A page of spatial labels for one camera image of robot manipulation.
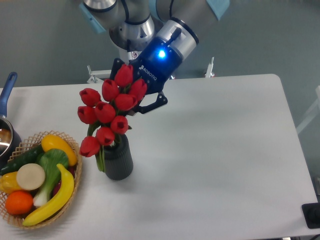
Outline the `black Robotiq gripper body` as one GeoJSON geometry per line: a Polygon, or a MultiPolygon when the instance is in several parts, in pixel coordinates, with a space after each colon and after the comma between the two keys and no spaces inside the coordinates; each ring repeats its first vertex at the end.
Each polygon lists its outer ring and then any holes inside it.
{"type": "Polygon", "coordinates": [[[136,59],[129,62],[133,66],[133,81],[143,79],[147,84],[147,95],[161,92],[182,63],[182,55],[173,48],[176,40],[176,37],[168,41],[155,37],[136,59]]]}

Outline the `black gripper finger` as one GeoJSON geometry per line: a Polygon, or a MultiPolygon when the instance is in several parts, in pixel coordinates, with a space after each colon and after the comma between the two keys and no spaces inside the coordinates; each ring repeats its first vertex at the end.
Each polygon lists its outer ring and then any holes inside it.
{"type": "Polygon", "coordinates": [[[163,107],[168,103],[167,97],[164,93],[152,93],[148,94],[138,102],[138,104],[131,110],[131,115],[147,114],[153,110],[163,107]]]}

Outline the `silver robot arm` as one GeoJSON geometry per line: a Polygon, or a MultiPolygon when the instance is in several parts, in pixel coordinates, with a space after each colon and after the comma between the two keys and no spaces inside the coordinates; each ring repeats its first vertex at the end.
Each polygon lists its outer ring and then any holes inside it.
{"type": "Polygon", "coordinates": [[[167,80],[197,47],[213,23],[224,15],[228,0],[82,0],[79,8],[97,33],[108,32],[119,50],[110,77],[123,64],[133,66],[134,80],[143,79],[154,103],[137,105],[130,115],[165,105],[167,80]]]}

